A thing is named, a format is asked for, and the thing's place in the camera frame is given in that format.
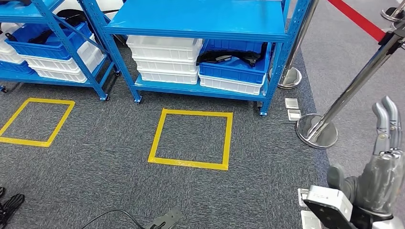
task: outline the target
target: black strap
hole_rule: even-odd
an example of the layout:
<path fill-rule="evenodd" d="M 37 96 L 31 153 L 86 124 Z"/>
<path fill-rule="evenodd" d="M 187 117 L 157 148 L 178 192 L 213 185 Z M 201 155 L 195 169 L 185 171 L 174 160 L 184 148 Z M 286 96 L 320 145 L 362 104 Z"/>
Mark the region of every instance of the black strap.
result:
<path fill-rule="evenodd" d="M 255 67 L 256 63 L 266 56 L 267 42 L 262 43 L 260 53 L 253 51 L 230 51 L 230 50 L 210 50 L 199 55 L 197 58 L 197 65 L 202 62 L 218 63 L 230 60 L 230 57 L 236 57 L 241 61 Z"/>
<path fill-rule="evenodd" d="M 80 23 L 86 21 L 86 17 L 84 17 L 81 14 L 77 14 L 71 17 L 68 17 L 65 19 L 65 22 L 67 22 L 69 25 L 75 27 L 79 25 Z M 63 24 L 59 24 L 61 29 L 66 29 L 67 27 L 64 26 Z M 45 44 L 48 38 L 53 34 L 52 30 L 45 30 L 43 31 L 39 36 L 31 38 L 28 40 L 28 43 L 34 43 L 34 44 Z"/>

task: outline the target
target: white box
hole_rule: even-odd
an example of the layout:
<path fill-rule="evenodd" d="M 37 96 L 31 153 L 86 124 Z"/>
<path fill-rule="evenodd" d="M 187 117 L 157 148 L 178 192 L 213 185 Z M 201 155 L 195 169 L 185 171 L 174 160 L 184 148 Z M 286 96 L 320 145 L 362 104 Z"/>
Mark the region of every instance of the white box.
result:
<path fill-rule="evenodd" d="M 263 80 L 262 80 L 261 84 L 248 83 L 248 82 L 242 82 L 242 81 L 237 81 L 237 80 L 228 80 L 228 79 L 224 79 L 224 78 L 205 76 L 205 75 L 201 75 L 201 74 L 199 74 L 199 76 L 201 79 L 200 85 L 204 86 L 204 87 L 212 87 L 212 88 L 217 88 L 217 89 L 222 89 L 222 90 L 227 90 L 227 91 L 259 95 L 260 88 L 262 88 L 267 74 L 265 74 L 263 76 Z"/>
<path fill-rule="evenodd" d="M 141 58 L 132 55 L 132 58 L 137 62 L 138 70 L 150 69 L 161 71 L 175 71 L 175 72 L 195 72 L 197 66 L 197 57 L 194 60 L 175 60 L 175 59 L 155 59 L 155 58 Z"/>
<path fill-rule="evenodd" d="M 135 57 L 194 60 L 200 53 L 202 41 L 195 38 L 130 35 L 127 45 Z"/>
<path fill-rule="evenodd" d="M 142 80 L 166 83 L 197 84 L 199 68 L 194 72 L 165 72 L 151 69 L 139 70 Z"/>
<path fill-rule="evenodd" d="M 8 51 L 0 50 L 0 61 L 6 61 L 11 63 L 22 63 L 24 60 L 12 48 L 9 49 Z"/>
<path fill-rule="evenodd" d="M 90 39 L 95 42 L 94 34 L 90 36 Z M 79 54 L 82 60 L 89 60 L 91 55 L 98 50 L 96 46 L 92 45 L 90 42 L 86 41 L 82 44 L 82 46 L 77 49 L 77 53 Z M 68 71 L 76 71 L 79 66 L 77 66 L 76 62 L 73 58 L 69 60 L 59 60 L 59 59 L 52 59 L 46 57 L 39 57 L 39 56 L 27 56 L 27 55 L 20 55 L 24 60 L 28 62 L 28 66 L 31 68 L 40 68 L 40 69 L 52 69 L 55 71 L 60 70 L 68 70 Z"/>
<path fill-rule="evenodd" d="M 11 45 L 9 45 L 5 42 L 5 40 L 7 39 L 6 33 L 12 34 L 20 27 L 21 27 L 21 24 L 15 24 L 15 25 L 11 26 L 10 28 L 8 28 L 6 31 L 3 31 L 2 34 L 0 34 L 0 50 L 2 50 L 4 52 L 10 52 L 11 50 L 15 51 L 15 49 Z"/>
<path fill-rule="evenodd" d="M 88 60 L 83 60 L 85 65 L 88 67 L 90 72 L 93 72 L 94 69 L 102 62 L 104 58 L 103 53 L 99 48 L 97 48 L 91 55 Z M 54 68 L 34 68 L 32 67 L 39 76 L 58 79 L 58 80 L 67 80 L 78 83 L 84 83 L 87 81 L 87 78 L 83 74 L 82 70 L 77 67 L 75 70 L 56 70 Z"/>

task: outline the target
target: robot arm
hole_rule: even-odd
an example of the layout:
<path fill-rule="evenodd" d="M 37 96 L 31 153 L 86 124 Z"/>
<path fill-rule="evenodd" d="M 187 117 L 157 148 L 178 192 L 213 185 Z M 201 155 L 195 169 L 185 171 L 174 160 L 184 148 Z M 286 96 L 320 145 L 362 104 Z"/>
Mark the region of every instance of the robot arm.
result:
<path fill-rule="evenodd" d="M 327 175 L 330 188 L 311 186 L 304 200 L 330 229 L 404 229 L 392 215 L 405 178 L 405 155 L 399 149 L 400 114 L 388 96 L 382 104 L 373 105 L 373 112 L 377 116 L 378 136 L 363 173 L 344 178 L 340 166 L 331 166 Z"/>

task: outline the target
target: stanchion base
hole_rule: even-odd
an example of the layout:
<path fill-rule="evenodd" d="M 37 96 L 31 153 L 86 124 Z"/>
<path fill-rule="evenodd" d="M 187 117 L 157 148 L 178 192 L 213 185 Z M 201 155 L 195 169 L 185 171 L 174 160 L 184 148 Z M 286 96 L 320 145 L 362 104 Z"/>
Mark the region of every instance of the stanchion base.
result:
<path fill-rule="evenodd" d="M 319 114 L 306 114 L 302 116 L 295 126 L 298 137 L 307 145 L 317 149 L 326 149 L 338 141 L 338 130 L 330 122 L 318 135 L 312 140 L 308 139 L 309 131 L 316 125 L 322 116 Z"/>
<path fill-rule="evenodd" d="M 302 80 L 302 74 L 298 69 L 292 67 L 287 71 L 285 77 L 281 77 L 280 82 L 278 82 L 278 87 L 281 89 L 293 89 L 298 87 Z"/>
<path fill-rule="evenodd" d="M 393 12 L 395 10 L 396 10 L 396 7 L 390 7 L 387 10 L 381 11 L 380 14 L 383 18 L 390 20 L 390 21 L 399 21 L 405 17 L 405 13 L 403 10 L 401 10 L 401 12 L 399 12 L 399 14 L 396 17 L 392 17 L 391 15 L 393 14 Z"/>

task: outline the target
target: yellow floor marking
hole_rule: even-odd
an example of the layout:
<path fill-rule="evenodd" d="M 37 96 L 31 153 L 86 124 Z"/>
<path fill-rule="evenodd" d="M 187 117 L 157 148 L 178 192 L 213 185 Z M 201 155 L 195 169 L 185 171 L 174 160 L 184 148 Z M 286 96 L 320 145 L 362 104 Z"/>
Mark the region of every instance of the yellow floor marking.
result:
<path fill-rule="evenodd" d="M 9 126 L 14 122 L 17 116 L 21 113 L 21 111 L 27 106 L 29 102 L 32 103 L 49 103 L 49 104 L 65 104 L 69 105 L 67 110 L 65 111 L 64 115 L 62 116 L 61 120 L 59 121 L 58 125 L 52 132 L 51 136 L 48 138 L 46 142 L 44 141 L 34 141 L 34 140 L 27 140 L 27 139 L 19 139 L 19 138 L 11 138 L 11 137 L 1 137 L 3 133 L 9 128 Z M 52 141 L 55 139 L 56 135 L 58 134 L 59 130 L 62 128 L 64 122 L 66 121 L 67 117 L 69 116 L 70 112 L 75 105 L 74 101 L 71 100 L 58 100 L 58 99 L 39 99 L 39 98 L 28 98 L 24 101 L 24 103 L 18 108 L 18 110 L 11 116 L 11 118 L 7 121 L 7 123 L 1 128 L 0 130 L 0 142 L 4 143 L 12 143 L 12 144 L 19 144 L 19 145 L 27 145 L 27 146 L 41 146 L 41 147 L 49 147 Z"/>
<path fill-rule="evenodd" d="M 163 124 L 164 124 L 167 114 L 225 117 L 226 118 L 226 128 L 225 128 L 225 143 L 224 143 L 224 153 L 223 153 L 222 163 L 217 164 L 217 163 L 185 161 L 185 160 L 176 160 L 176 159 L 155 157 L 156 150 L 158 148 L 158 144 L 159 144 L 159 140 L 160 140 L 160 135 L 163 130 Z M 233 113 L 230 113 L 230 112 L 186 111 L 186 110 L 170 110 L 170 109 L 163 108 L 162 113 L 160 115 L 159 124 L 156 129 L 155 138 L 153 139 L 152 148 L 150 149 L 148 162 L 172 165 L 172 166 L 187 166 L 187 167 L 197 167 L 197 168 L 228 170 L 229 151 L 230 151 L 230 146 L 231 146 L 232 121 L 233 121 Z"/>

